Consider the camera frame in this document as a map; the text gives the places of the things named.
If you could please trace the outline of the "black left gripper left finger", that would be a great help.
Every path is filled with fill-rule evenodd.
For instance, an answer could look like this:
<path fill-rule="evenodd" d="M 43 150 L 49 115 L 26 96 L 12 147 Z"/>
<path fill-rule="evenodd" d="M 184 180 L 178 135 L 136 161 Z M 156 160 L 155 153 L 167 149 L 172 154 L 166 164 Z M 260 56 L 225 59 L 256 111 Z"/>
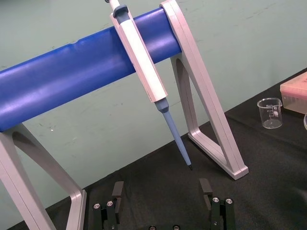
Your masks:
<path fill-rule="evenodd" d="M 120 213 L 123 201 L 124 182 L 115 182 L 112 197 L 105 203 L 93 205 L 93 229 L 117 230 L 120 224 Z"/>

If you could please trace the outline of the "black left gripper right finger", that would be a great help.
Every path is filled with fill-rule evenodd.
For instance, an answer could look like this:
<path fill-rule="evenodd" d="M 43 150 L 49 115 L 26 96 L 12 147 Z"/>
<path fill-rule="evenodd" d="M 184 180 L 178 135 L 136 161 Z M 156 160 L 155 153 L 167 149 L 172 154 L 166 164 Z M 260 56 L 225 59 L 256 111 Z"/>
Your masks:
<path fill-rule="evenodd" d="M 234 229 L 234 200 L 213 195 L 212 187 L 205 178 L 199 179 L 199 191 L 207 212 L 209 230 Z"/>

